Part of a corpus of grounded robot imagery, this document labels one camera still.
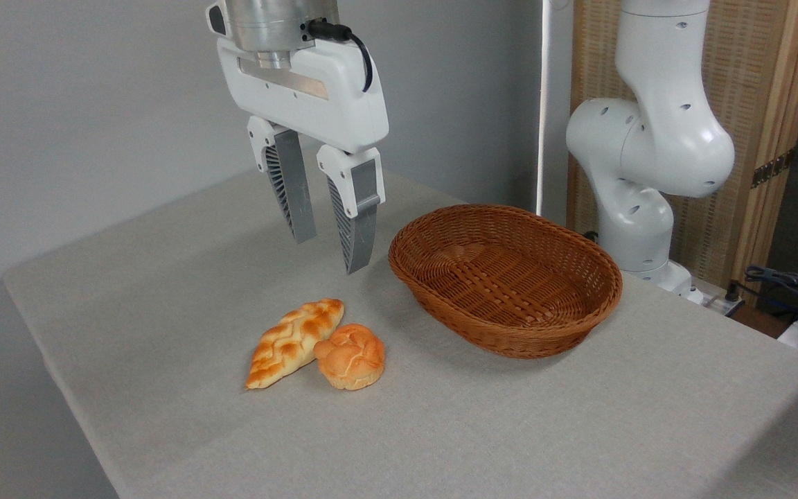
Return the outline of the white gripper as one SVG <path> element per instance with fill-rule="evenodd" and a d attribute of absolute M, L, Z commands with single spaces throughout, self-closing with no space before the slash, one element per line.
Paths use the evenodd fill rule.
<path fill-rule="evenodd" d="M 364 59 L 352 42 L 319 40 L 295 51 L 288 70 L 259 67 L 252 53 L 223 37 L 218 56 L 231 97 L 253 114 L 247 132 L 254 163 L 268 176 L 292 237 L 301 244 L 317 235 L 300 132 L 327 144 L 317 162 L 328 180 L 346 273 L 367 266 L 378 206 L 386 201 L 380 152 L 371 148 L 389 133 L 377 67 L 363 91 Z"/>

